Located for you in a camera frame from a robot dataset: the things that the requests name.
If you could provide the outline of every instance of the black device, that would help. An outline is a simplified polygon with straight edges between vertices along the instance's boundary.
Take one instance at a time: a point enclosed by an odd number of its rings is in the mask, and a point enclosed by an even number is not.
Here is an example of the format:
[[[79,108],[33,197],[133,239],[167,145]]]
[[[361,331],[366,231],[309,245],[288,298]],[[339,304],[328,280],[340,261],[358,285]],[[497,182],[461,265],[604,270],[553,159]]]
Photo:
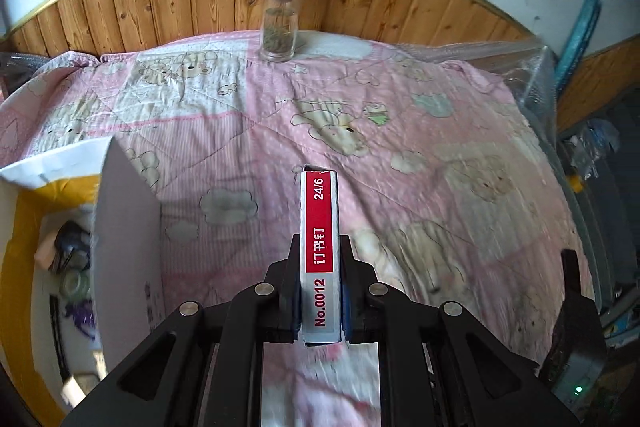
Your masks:
[[[579,425],[535,377],[536,364],[512,353],[459,303],[422,305],[379,283],[370,264],[354,260],[346,235],[340,257],[346,339],[378,343],[383,427]],[[62,426],[192,427],[201,413],[205,427],[259,426],[264,343],[292,343],[299,327],[295,235],[289,258],[271,264],[264,282],[216,306],[183,303]]]

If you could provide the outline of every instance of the staple box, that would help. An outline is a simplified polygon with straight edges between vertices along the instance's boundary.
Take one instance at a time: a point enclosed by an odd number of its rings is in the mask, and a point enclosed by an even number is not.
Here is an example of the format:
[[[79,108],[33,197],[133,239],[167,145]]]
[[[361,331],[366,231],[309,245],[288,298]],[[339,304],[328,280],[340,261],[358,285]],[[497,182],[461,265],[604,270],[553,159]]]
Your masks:
[[[300,190],[302,340],[340,342],[340,231],[335,171],[305,166]]]

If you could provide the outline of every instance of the pink quilt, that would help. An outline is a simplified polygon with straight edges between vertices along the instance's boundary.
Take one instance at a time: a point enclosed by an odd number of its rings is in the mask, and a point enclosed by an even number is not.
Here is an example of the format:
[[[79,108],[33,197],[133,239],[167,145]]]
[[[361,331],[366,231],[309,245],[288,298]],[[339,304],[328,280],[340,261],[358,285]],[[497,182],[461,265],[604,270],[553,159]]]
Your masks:
[[[340,231],[383,282],[455,299],[514,351],[550,347],[570,211],[500,77],[303,32],[284,64],[255,32],[142,53],[68,52],[0,105],[0,166],[115,135],[162,203],[167,310],[262,280],[299,230],[305,163],[338,172]],[[263,425],[380,422],[374,346],[268,346]]]

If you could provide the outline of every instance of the yellow tape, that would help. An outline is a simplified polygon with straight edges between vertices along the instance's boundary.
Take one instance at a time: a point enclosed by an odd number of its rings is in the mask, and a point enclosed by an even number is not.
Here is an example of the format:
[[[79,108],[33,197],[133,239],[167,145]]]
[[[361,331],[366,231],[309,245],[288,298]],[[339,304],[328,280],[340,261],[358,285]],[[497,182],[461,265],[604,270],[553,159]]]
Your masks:
[[[0,344],[14,385],[43,427],[58,427],[64,413],[36,372],[31,352],[31,286],[33,255],[46,214],[95,203],[100,175],[51,182],[23,189],[15,206],[14,232],[6,245],[0,271]]]

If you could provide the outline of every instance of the glass bottle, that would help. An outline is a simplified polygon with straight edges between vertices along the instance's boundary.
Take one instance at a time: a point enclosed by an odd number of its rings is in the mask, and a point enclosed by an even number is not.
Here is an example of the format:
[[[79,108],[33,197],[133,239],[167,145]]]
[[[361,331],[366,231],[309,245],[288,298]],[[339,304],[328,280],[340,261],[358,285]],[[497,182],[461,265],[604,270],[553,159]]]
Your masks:
[[[291,60],[296,51],[300,0],[263,0],[260,56],[270,62]]]

